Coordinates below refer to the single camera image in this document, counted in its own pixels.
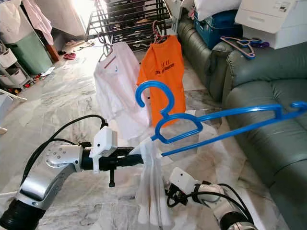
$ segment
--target red slipper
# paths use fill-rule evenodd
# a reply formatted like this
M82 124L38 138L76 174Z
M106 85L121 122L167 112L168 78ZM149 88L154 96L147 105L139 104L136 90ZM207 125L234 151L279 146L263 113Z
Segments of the red slipper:
M64 58L68 60L74 60L76 58L76 54L75 53L65 54Z

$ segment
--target blue box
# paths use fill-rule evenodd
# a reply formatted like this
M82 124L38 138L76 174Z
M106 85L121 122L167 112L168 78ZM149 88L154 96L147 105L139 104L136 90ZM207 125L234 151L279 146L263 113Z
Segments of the blue box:
M242 37L242 25L235 23L236 13L237 10L220 12L201 22L195 13L194 27L209 49L221 42L221 36Z

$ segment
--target orange t-shirt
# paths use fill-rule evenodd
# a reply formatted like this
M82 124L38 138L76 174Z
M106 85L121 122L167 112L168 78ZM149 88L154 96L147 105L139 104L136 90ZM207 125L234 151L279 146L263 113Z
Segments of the orange t-shirt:
M144 81L156 80L169 87L175 98L175 104L169 114L184 113L186 110L185 95L182 85L184 62L181 45L175 35L170 35L166 41L151 44L141 63L138 85ZM162 119L160 111L168 104L165 93L158 88L150 88L152 109L152 126Z

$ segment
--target metal drying rack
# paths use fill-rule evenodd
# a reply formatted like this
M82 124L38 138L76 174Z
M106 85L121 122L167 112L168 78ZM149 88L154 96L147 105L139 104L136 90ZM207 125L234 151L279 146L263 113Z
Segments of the metal drying rack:
M138 51L147 49L154 41L155 20L164 35L171 28L171 14L164 0L118 0L104 4L95 0L94 6L85 41L100 36L109 44L127 42L133 51Z

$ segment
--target blue plastic hanger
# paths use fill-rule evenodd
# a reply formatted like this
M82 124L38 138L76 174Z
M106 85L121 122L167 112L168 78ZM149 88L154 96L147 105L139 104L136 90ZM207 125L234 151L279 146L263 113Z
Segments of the blue plastic hanger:
M205 141L201 141L192 145L188 145L185 147L181 147L179 149L175 149L169 152L165 152L162 154L162 156L168 156L174 153L178 153L178 152L182 152L182 151L186 151L186 150L190 150L193 148L197 148L199 146L203 146L218 140L222 140L228 137L232 137L235 135L238 135L240 133L244 133L247 131L251 131L253 129L262 127L262 126L266 126L272 123L276 123L276 122L280 122L280 121L284 121L287 119L291 119L297 116L302 115L303 113L305 113L307 111L307 103L306 102L293 102L290 104L290 106L292 108L297 108L298 110L295 112L290 112L290 113L286 113L283 114L283 108L280 104L270 104L270 105L260 105L260 106L253 106L253 107L246 107L246 108L238 108L238 109L229 109L229 110L224 110L224 111L220 111L220 112L216 112L216 113L212 113L209 115L204 115L204 116L200 116L200 117L196 117L194 115L190 115L190 114L186 114L186 113L178 113L178 114L172 114L169 115L168 113L172 110L173 106L174 106L174 96L172 94L172 92L170 91L170 89L162 82L159 81L155 81L155 80L149 80L146 81L144 83L142 83L136 90L135 92L135 98L137 103L139 104L140 107L145 107L145 103L142 101L141 99L141 94L142 92L150 87L156 87L159 88L161 90L163 90L168 98L168 105L166 108L164 108L163 110L161 110L161 115L163 116L163 118L158 122L157 126L155 127L155 135L153 135L151 137L151 139L154 141L156 139L159 139L160 141L162 141L165 144L168 143L172 143L174 141L178 141L181 140L183 138L189 137L191 135L200 133L203 129L203 126L201 124L201 121L206 121L206 120L210 120L210 119L214 119L214 118L219 118L219 117L223 117L223 116L231 116L231 115L238 115L238 114L245 114L245 113L252 113L252 112L259 112L259 111L274 111L275 113L275 118L271 118L268 120L264 120L258 123L254 123L242 128L238 128L236 130L230 131L228 133L219 135L217 137L214 137L212 139L209 140L205 140ZM174 119L178 119L178 118L182 118L182 119L186 119L186 120L190 120L192 122L194 122L194 124L196 125L196 129L195 130L191 130L189 132L180 134L176 137L170 138L170 139L166 139L165 137L163 137L160 133L160 129L161 127L168 121L170 120L174 120Z

